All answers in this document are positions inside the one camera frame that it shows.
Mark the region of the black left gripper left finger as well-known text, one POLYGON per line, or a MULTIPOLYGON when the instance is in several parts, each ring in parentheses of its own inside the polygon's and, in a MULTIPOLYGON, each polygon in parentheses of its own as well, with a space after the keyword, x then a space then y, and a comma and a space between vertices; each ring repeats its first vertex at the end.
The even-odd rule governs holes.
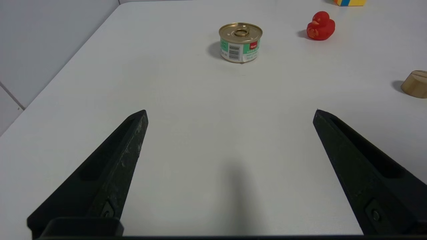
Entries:
POLYGON ((118 238, 148 117, 128 116, 28 217, 33 239, 118 238))

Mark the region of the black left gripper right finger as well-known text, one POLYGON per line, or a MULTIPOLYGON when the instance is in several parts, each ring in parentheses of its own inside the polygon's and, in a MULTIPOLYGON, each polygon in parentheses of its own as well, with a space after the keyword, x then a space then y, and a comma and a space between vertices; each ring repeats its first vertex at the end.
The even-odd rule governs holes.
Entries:
POLYGON ((337 116, 318 109, 313 124, 364 234, 426 234, 424 182, 337 116))

